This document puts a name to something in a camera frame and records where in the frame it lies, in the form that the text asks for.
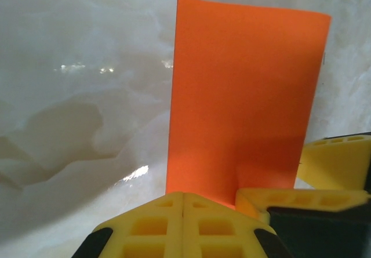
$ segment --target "orange card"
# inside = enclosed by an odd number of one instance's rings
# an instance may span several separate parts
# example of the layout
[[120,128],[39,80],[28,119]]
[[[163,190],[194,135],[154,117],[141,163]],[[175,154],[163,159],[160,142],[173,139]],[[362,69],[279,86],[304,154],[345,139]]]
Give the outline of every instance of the orange card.
[[292,188],[330,17],[178,0],[166,192]]

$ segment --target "crumpled white plastic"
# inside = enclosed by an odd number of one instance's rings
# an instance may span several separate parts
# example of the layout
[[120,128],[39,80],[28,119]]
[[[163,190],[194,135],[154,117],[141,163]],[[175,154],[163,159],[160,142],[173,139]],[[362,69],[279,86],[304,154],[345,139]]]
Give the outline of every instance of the crumpled white plastic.
[[[176,0],[0,0],[0,15],[0,257],[70,257],[164,193]],[[310,127],[335,132],[336,96],[318,95]]]

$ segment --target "yellow plastic block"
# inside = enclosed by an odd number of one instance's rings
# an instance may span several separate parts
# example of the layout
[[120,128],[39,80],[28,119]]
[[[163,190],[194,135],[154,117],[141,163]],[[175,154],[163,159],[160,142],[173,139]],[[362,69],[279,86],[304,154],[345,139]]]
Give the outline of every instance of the yellow plastic block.
[[236,194],[236,210],[265,223],[268,207],[298,208],[339,212],[367,203],[369,194],[363,190],[272,190],[242,188]]
[[320,190],[362,190],[371,158],[371,136],[323,139],[304,146],[297,177]]
[[183,193],[174,192],[97,226],[114,230],[99,258],[181,258]]
[[184,258],[265,258],[254,230],[275,234],[268,225],[196,194],[184,195],[183,216]]

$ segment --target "white plastic sheet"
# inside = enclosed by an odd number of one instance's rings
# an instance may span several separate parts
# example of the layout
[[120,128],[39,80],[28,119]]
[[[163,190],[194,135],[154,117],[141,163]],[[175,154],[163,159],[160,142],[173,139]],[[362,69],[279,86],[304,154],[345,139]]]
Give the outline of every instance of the white plastic sheet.
[[[367,2],[219,1],[333,14],[308,137],[368,130],[369,23],[341,25]],[[175,14],[176,0],[0,0],[0,257],[70,257],[164,193]]]

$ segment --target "orange paper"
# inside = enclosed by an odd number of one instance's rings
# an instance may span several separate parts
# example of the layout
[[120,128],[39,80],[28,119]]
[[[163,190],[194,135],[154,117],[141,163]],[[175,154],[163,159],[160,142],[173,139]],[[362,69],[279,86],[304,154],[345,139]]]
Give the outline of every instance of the orange paper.
[[292,188],[330,17],[178,0],[166,192]]

